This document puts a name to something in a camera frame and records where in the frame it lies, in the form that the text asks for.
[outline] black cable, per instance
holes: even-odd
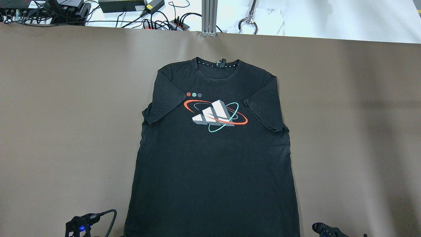
[[[40,21],[40,11],[37,11],[37,24],[41,23]]]
[[[159,24],[159,27],[158,28],[156,28],[156,30],[157,29],[159,29],[159,28],[163,28],[163,29],[165,29],[165,30],[170,30],[171,29],[171,25],[170,25],[170,23],[168,22],[168,21],[155,21],[156,23],[158,23],[158,22],[161,22],[161,24]]]
[[[13,22],[13,10],[10,10],[10,12],[6,10],[5,14],[6,14],[6,20],[4,21],[4,23],[9,24],[10,22]]]
[[[123,18],[121,19],[122,21],[124,21],[124,18],[126,17],[127,12],[124,13]]]
[[[148,19],[143,19],[140,23],[140,25],[138,25],[138,26],[135,26],[135,27],[132,27],[132,29],[134,29],[134,28],[138,28],[138,27],[143,27],[144,28],[144,21],[145,20],[148,20]]]
[[[36,13],[36,12],[38,12],[38,11],[39,11],[39,10],[41,10],[42,8],[44,8],[44,5],[46,4],[46,3],[44,3],[44,4],[40,4],[40,3],[38,3],[38,2],[35,2],[35,3],[38,5],[38,7],[37,7],[37,8],[34,8],[33,10],[31,10],[31,11],[28,13],[28,15],[26,16],[26,18],[21,20],[22,22],[27,21],[27,19],[29,19],[29,17],[33,17],[33,14],[34,14],[34,13]]]
[[[143,10],[142,14],[140,14],[140,16],[138,18],[136,18],[134,21],[132,21],[131,23],[125,24],[122,28],[134,23],[135,21],[139,20],[140,18],[144,17],[145,15],[147,15],[149,13],[148,10]]]
[[[86,0],[86,1],[85,1],[85,3],[87,3],[87,2],[93,2],[93,3],[96,3],[96,4],[98,4],[98,5],[99,5],[99,3],[98,3],[97,1],[93,1],[93,0]]]
[[[151,21],[152,21],[152,16],[153,16],[155,13],[157,13],[157,12],[161,13],[161,14],[165,17],[165,19],[167,20],[167,22],[170,22],[170,21],[168,20],[167,16],[166,16],[163,12],[161,12],[161,11],[156,11],[156,12],[152,13],[152,15],[151,15]]]
[[[189,16],[189,15],[196,15],[196,16],[202,16],[202,15],[200,15],[199,13],[195,13],[195,12],[189,12],[189,13],[186,13],[186,14],[184,14],[184,15],[182,15],[181,16],[181,18],[180,18],[180,21],[181,21],[181,25],[183,26],[184,25],[184,20],[186,19],[186,17],[187,16]],[[221,31],[221,32],[223,32],[217,25],[216,25],[216,28],[219,30],[219,31]]]
[[[97,6],[96,8],[94,8],[93,10],[92,10],[92,12],[90,13],[90,17],[89,17],[89,19],[88,19],[88,21],[90,21],[91,19],[92,19],[92,16],[93,16],[93,13],[97,10],[97,9],[100,9],[101,8],[101,6]]]
[[[109,233],[111,232],[112,226],[114,225],[115,218],[117,217],[117,211],[115,209],[111,209],[111,210],[108,210],[106,212],[100,213],[100,215],[105,215],[105,214],[110,213],[110,212],[114,212],[114,215],[112,217],[111,224],[109,225],[108,231],[105,234],[105,237],[108,237]]]
[[[177,30],[177,28],[179,27],[179,26],[178,26],[178,25],[179,25],[179,22],[176,20],[176,19],[177,19],[176,7],[177,7],[177,8],[186,8],[186,7],[190,6],[190,2],[189,2],[188,0],[186,0],[186,1],[187,1],[187,3],[188,3],[188,5],[187,5],[187,6],[176,6],[176,5],[174,5],[174,2],[173,2],[173,1],[171,1],[171,2],[169,2],[169,3],[168,3],[168,5],[170,5],[170,6],[174,7],[174,25],[176,25],[175,30]]]
[[[175,8],[186,8],[186,7],[190,6],[190,2],[188,0],[186,0],[186,2],[188,3],[187,6],[176,6],[176,5],[174,5],[173,1],[169,2],[168,5],[170,5],[172,7],[175,7]]]
[[[67,11],[67,15],[62,15],[62,14],[59,14],[59,13],[57,13],[57,12],[55,12],[54,11],[54,9],[52,9],[52,10],[50,10],[50,9],[48,9],[48,8],[46,8],[46,7],[44,7],[44,5],[45,4],[47,4],[48,3],[48,1],[47,2],[45,2],[44,4],[40,4],[40,3],[38,3],[38,2],[35,2],[35,4],[38,6],[38,8],[40,8],[40,10],[42,9],[42,8],[44,8],[46,11],[49,11],[49,12],[52,12],[54,15],[56,15],[56,16],[62,16],[62,17],[65,17],[66,18],[66,21],[68,21],[68,18],[69,18],[69,12]]]
[[[143,29],[146,29],[145,23],[148,23],[148,29],[149,29],[149,27],[151,25],[150,22],[149,22],[149,19],[143,19],[142,25],[140,25],[140,26],[142,26]]]
[[[120,18],[120,16],[122,16],[124,13],[125,13],[125,12],[122,12],[120,15],[118,15],[118,17],[117,17],[117,22],[115,23],[115,28],[117,28],[117,25],[118,25],[118,19],[119,19],[119,18]]]

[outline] white paper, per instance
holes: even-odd
[[[28,8],[35,9],[35,8],[38,8],[39,5],[44,5],[44,4],[45,4],[45,1],[31,1]]]

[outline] graphic print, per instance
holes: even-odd
[[[197,114],[192,117],[192,121],[195,124],[208,125],[208,130],[210,132],[217,132],[225,126],[233,127],[235,125],[244,125],[248,123],[248,119],[242,113],[238,112],[239,105],[236,102],[232,102],[227,105],[222,100],[217,100],[215,102],[209,102],[204,100],[187,100],[186,102],[184,102],[184,106],[186,107],[186,109],[194,113],[193,110],[189,108],[190,103],[192,103],[194,109],[196,109],[197,111],[201,111],[201,114]],[[200,105],[211,106],[200,110],[198,108],[198,106]]]

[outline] blue led light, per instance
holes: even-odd
[[[80,230],[80,232],[85,231],[85,230],[86,230],[86,229],[85,229],[85,226],[81,226],[81,227],[79,227],[79,230]]]

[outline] power strip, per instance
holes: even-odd
[[[184,24],[183,26],[180,26],[179,24],[175,24],[174,20],[170,21],[170,26],[172,27],[173,30],[175,30],[177,28],[177,30],[180,31],[188,31],[190,26],[188,26],[187,24]]]

